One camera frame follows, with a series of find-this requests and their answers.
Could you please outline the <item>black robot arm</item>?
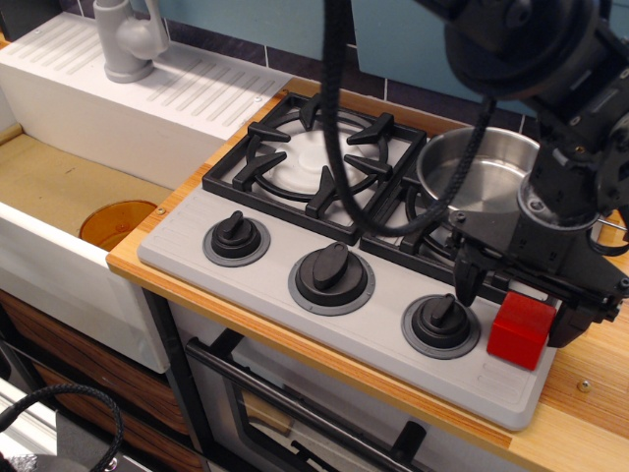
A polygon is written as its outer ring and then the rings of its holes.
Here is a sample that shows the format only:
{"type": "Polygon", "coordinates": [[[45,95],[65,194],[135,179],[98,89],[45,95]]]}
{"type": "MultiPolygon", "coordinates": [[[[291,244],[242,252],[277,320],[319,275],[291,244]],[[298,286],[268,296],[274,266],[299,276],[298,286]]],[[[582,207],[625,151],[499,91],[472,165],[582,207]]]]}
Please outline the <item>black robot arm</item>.
{"type": "Polygon", "coordinates": [[[548,343],[613,320],[628,278],[592,240],[628,210],[628,47],[606,1],[428,1],[448,63],[467,88],[535,111],[540,148],[513,212],[457,212],[455,288],[470,304],[489,271],[560,301],[548,343]]]}

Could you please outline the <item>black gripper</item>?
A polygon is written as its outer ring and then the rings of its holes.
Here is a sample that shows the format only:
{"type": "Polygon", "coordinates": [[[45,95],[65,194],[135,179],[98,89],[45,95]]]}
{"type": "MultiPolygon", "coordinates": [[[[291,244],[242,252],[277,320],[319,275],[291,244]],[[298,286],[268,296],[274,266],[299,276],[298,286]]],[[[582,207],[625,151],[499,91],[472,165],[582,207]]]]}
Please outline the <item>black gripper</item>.
{"type": "Polygon", "coordinates": [[[590,247],[586,230],[557,231],[509,213],[454,211],[458,250],[453,270],[457,299],[471,306],[489,271],[513,278],[564,302],[547,346],[564,348],[591,324],[613,321],[628,297],[627,276],[590,247]]]}

